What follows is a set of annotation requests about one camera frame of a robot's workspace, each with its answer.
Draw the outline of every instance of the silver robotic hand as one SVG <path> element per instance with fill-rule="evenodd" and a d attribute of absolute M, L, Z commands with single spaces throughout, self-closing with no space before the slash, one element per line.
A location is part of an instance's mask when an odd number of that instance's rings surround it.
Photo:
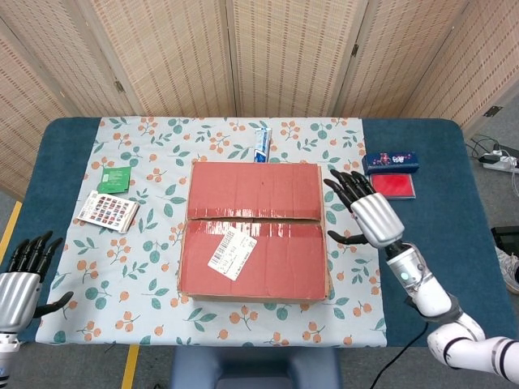
<path fill-rule="evenodd" d="M 360 173 L 331 171 L 338 180 L 325 179 L 354 216 L 362 235 L 328 235 L 342 244 L 366 244 L 384 249 L 388 265 L 408 294 L 408 303 L 424 320 L 440 326 L 427 337 L 434 357 L 452 368 L 495 373 L 519 383 L 519 342 L 504 337 L 486 340 L 482 328 L 463 312 L 431 273 L 418 248 L 401 240 L 404 225 L 388 200 L 376 193 Z"/>
<path fill-rule="evenodd" d="M 54 304 L 36 307 L 41 283 L 55 250 L 62 243 L 59 238 L 45 248 L 51 235 L 49 231 L 32 241 L 21 242 L 11 256 L 7 271 L 0 274 L 0 388 L 7 386 L 15 353 L 19 350 L 18 333 L 33 318 L 61 309 L 72 297 L 73 293 L 68 292 Z"/>

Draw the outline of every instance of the shoe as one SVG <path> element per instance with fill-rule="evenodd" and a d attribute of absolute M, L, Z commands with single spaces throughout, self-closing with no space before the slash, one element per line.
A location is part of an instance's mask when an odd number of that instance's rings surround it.
<path fill-rule="evenodd" d="M 508 255 L 497 247 L 495 248 L 495 253 L 500 261 L 501 274 L 503 275 L 506 289 L 513 294 L 519 294 L 519 282 L 516 280 L 519 259 L 516 255 Z"/>

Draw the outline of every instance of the table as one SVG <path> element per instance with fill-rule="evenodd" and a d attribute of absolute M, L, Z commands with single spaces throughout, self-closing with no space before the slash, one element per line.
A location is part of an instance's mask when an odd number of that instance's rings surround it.
<path fill-rule="evenodd" d="M 63 118 L 49 125 L 8 253 L 16 242 L 46 229 L 65 236 L 99 120 Z M 515 318 L 459 127 L 437 119 L 364 120 L 363 127 L 368 152 L 411 150 L 418 154 L 417 199 L 392 201 L 406 226 L 405 239 L 418 245 L 441 284 L 458 296 L 463 309 L 488 336 L 514 337 Z M 446 218 L 450 218 L 450 230 L 445 228 Z M 403 345 L 419 331 L 422 321 L 403 304 L 405 293 L 383 256 L 380 271 L 388 345 Z M 41 303 L 49 288 L 47 281 Z M 33 340 L 36 329 L 33 323 L 21 338 Z M 424 345 L 425 338 L 419 344 Z"/>

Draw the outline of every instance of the yellow floor line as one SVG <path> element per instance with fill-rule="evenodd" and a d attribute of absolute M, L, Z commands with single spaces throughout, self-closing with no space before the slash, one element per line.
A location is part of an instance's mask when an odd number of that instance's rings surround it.
<path fill-rule="evenodd" d="M 124 376 L 122 377 L 121 389 L 131 389 L 133 384 L 133 377 L 135 375 L 135 368 L 137 367 L 137 357 L 139 356 L 139 346 L 132 345 L 128 350 L 127 366 L 124 369 Z"/>
<path fill-rule="evenodd" d="M 18 220 L 19 210 L 21 207 L 22 203 L 17 201 L 13 208 L 13 212 L 11 213 L 11 217 L 7 222 L 6 231 L 3 233 L 2 241 L 0 242 L 0 263 L 2 263 L 3 257 L 6 255 L 7 245 L 9 245 L 13 229 L 15 229 L 15 224 Z"/>

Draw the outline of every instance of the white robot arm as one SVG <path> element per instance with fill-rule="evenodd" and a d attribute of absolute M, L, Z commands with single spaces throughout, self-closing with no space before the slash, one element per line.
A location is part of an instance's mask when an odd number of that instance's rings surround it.
<path fill-rule="evenodd" d="M 41 283 L 54 251 L 62 242 L 59 238 L 45 250 L 51 235 L 49 231 L 32 241 L 21 242 L 7 271 L 0 274 L 0 388 L 7 386 L 15 354 L 19 351 L 18 334 L 33 318 L 61 309 L 72 297 L 73 292 L 68 292 L 53 304 L 36 307 Z"/>
<path fill-rule="evenodd" d="M 504 337 L 486 340 L 482 328 L 442 288 L 418 249 L 401 240 L 404 225 L 386 198 L 376 193 L 360 173 L 331 173 L 340 185 L 328 179 L 324 183 L 353 214 L 363 236 L 346 238 L 333 231 L 328 234 L 343 244 L 369 243 L 385 250 L 388 265 L 407 292 L 410 304 L 424 320 L 441 324 L 427 337 L 434 357 L 455 369 L 486 371 L 519 383 L 519 342 Z"/>

